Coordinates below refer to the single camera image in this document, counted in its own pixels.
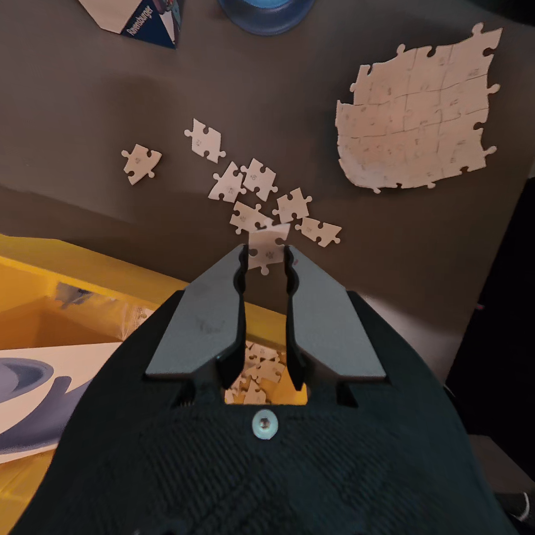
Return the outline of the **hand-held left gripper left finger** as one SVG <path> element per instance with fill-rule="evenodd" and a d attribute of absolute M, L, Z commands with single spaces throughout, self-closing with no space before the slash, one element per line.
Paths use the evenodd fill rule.
<path fill-rule="evenodd" d="M 247 245 L 240 244 L 184 290 L 145 375 L 229 389 L 244 367 Z"/>

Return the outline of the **white card with blue ears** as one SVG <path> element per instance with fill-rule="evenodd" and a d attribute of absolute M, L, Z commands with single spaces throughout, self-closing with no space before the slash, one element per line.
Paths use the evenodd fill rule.
<path fill-rule="evenodd" d="M 1 464 L 50 451 L 121 342 L 1 350 Z"/>

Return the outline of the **yellow plastic bin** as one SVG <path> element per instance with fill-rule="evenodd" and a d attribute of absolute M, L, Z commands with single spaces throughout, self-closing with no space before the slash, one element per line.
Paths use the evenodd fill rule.
<path fill-rule="evenodd" d="M 10 237 L 1 234 L 1 350 L 97 344 L 100 339 L 125 338 L 142 319 L 120 320 L 112 328 L 112 313 L 104 323 L 91 319 L 66 319 L 53 298 L 57 284 L 92 291 L 116 304 L 154 311 L 184 282 L 121 260 L 56 239 Z M 253 304 L 245 305 L 247 345 L 276 349 L 282 362 L 285 353 L 285 316 Z M 275 403 L 303 405 L 304 390 L 291 386 L 284 371 L 279 383 L 262 379 L 261 388 Z M 1 462 L 1 534 L 9 534 L 30 503 L 48 469 L 55 446 L 38 447 L 31 455 Z"/>

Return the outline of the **clear printed plastic bag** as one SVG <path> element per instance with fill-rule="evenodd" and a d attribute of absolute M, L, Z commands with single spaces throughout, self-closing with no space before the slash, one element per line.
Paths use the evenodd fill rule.
<path fill-rule="evenodd" d="M 119 340 L 131 335 L 155 311 L 65 283 L 56 285 L 53 300 L 63 318 Z"/>

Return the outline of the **single numbered puzzle piece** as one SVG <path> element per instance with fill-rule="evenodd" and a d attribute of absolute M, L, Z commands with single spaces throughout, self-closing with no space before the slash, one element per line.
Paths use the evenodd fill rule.
<path fill-rule="evenodd" d="M 261 275 L 267 276 L 270 273 L 270 264 L 283 263 L 284 244 L 277 243 L 277 240 L 286 241 L 290 229 L 291 223 L 269 224 L 267 228 L 251 232 L 248 243 L 248 269 L 260 268 Z"/>

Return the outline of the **colourful cartoon puzzle box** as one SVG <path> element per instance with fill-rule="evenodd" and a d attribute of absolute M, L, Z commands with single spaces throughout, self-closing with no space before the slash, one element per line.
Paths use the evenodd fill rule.
<path fill-rule="evenodd" d="M 79 1 L 102 30 L 176 49 L 184 1 Z"/>

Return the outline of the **blue round plastic stand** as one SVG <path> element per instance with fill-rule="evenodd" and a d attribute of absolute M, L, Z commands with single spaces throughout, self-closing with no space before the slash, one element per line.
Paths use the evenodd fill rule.
<path fill-rule="evenodd" d="M 218 1 L 225 15 L 242 30 L 262 37 L 297 26 L 315 1 Z"/>

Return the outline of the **scatter of puzzle pieces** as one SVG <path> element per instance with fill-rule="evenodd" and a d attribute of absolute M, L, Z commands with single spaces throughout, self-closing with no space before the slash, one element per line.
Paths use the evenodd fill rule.
<path fill-rule="evenodd" d="M 221 149 L 221 134 L 211 127 L 207 128 L 197 119 L 193 119 L 192 130 L 184 130 L 184 136 L 191 140 L 191 151 L 198 156 L 216 164 L 219 159 L 226 157 L 226 152 Z M 130 152 L 121 151 L 121 155 L 126 158 L 123 171 L 132 186 L 145 176 L 154 178 L 154 168 L 162 157 L 160 152 L 139 144 Z M 213 179 L 215 184 L 208 198 L 232 204 L 230 225 L 235 227 L 236 235 L 267 230 L 286 232 L 290 230 L 292 222 L 298 220 L 295 229 L 319 246 L 325 248 L 331 243 L 340 243 L 338 234 L 342 228 L 310 218 L 308 204 L 312 197 L 304 197 L 300 188 L 292 190 L 289 196 L 277 199 L 277 208 L 272 214 L 279 218 L 279 225 L 273 225 L 273 220 L 261 213 L 261 204 L 251 207 L 237 200 L 239 195 L 251 192 L 265 203 L 270 194 L 278 192 L 274 185 L 276 173 L 257 159 L 253 158 L 249 165 L 240 168 L 231 161 L 223 174 L 214 173 Z"/>

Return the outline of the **pile of white puzzle pieces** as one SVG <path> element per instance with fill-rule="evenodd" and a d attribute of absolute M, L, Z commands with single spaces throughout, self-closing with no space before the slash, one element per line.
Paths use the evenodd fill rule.
<path fill-rule="evenodd" d="M 247 340 L 244 367 L 225 391 L 228 405 L 271 405 L 286 370 L 285 356 L 274 348 Z"/>

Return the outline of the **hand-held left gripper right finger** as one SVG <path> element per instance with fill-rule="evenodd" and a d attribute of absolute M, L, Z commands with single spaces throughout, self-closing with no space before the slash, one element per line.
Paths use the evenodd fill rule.
<path fill-rule="evenodd" d="M 314 383 L 379 383 L 387 375 L 346 288 L 292 245 L 287 277 L 287 370 L 297 391 Z"/>

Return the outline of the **assembled curved puzzle section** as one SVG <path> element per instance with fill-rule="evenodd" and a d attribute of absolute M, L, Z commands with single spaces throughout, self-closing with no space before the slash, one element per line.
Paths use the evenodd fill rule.
<path fill-rule="evenodd" d="M 454 44 L 407 49 L 359 67 L 352 103 L 337 102 L 339 165 L 355 186 L 432 189 L 436 182 L 486 167 L 497 151 L 483 148 L 489 95 L 488 71 L 502 28 Z"/>

